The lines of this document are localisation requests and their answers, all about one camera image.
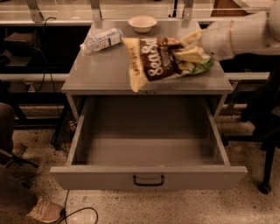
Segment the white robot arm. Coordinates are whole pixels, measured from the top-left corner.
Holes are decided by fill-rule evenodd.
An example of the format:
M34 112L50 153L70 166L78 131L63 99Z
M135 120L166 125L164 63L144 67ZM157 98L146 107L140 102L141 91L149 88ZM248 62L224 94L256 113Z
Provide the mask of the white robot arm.
M228 21L215 21L206 29L183 37L184 46L174 50L177 59L199 63L203 59L231 60L236 55L278 55L280 53L280 0L269 11Z

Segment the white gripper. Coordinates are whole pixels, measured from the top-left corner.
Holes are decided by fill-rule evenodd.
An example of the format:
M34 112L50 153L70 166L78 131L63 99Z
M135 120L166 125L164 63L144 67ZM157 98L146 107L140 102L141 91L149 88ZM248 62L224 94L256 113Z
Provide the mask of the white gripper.
M209 59L222 61L230 60L235 54L230 41L230 21L216 21L211 23L206 29L197 30L184 36L180 42L183 45L190 45L198 42L202 46L195 46L192 49L180 49L174 52L174 55L182 61L200 63L202 60Z

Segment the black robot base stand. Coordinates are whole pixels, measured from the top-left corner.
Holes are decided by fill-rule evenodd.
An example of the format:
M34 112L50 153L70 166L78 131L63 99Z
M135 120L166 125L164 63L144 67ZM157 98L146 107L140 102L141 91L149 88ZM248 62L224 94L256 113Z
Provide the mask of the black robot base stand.
M261 143L261 150L265 151L263 180L258 184L261 193L271 191L270 174L272 170L275 148L280 144L280 57L276 56L265 84L259 87L241 112L242 122L251 122L254 130L250 136L222 135L224 146L229 141L244 141Z

